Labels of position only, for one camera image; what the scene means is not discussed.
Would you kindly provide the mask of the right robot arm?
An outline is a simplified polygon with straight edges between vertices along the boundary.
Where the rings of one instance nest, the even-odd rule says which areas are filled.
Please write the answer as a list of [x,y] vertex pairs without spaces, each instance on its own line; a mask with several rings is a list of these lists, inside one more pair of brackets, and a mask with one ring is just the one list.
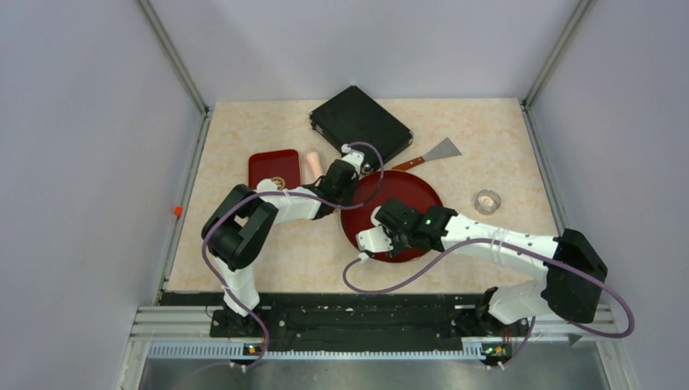
[[370,254],[395,256],[408,249],[465,254],[529,275],[521,284],[485,292],[476,323],[488,335],[542,314],[581,324],[595,317],[608,268],[579,231],[567,228],[560,236],[515,232],[443,206],[422,213],[396,198],[376,207],[370,219],[374,226],[356,235],[359,249]]

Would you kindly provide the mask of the clear glass cup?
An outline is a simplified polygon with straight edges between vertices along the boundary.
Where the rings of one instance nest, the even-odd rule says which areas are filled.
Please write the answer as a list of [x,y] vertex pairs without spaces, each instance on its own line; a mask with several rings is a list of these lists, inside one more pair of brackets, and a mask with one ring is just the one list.
[[481,215],[493,215],[501,205],[501,196],[491,189],[482,189],[474,197],[474,209]]

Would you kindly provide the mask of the round red tray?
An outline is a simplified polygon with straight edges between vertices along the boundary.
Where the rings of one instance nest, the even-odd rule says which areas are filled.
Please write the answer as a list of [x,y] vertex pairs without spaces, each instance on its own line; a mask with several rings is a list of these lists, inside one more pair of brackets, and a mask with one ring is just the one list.
[[[353,194],[353,203],[363,203],[377,188],[379,172],[360,179]],[[340,212],[341,226],[349,242],[358,249],[356,235],[363,230],[374,227],[371,216],[374,209],[382,206],[387,200],[396,198],[406,206],[418,211],[426,212],[430,206],[443,206],[439,195],[423,179],[407,171],[386,171],[383,174],[382,187],[375,197],[363,207],[356,210],[342,210]],[[428,249],[407,249],[394,256],[388,253],[374,253],[372,258],[381,262],[403,263],[422,257]]]

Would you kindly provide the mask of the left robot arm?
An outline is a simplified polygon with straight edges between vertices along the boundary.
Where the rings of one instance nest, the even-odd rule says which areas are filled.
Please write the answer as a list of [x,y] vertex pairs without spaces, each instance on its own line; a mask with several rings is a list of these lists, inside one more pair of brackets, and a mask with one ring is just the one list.
[[223,289],[218,323],[250,336],[265,323],[255,308],[260,302],[253,263],[274,225],[322,219],[335,210],[356,210],[353,191],[361,175],[357,152],[336,159],[312,184],[278,189],[264,179],[256,189],[238,184],[201,230],[201,255]]

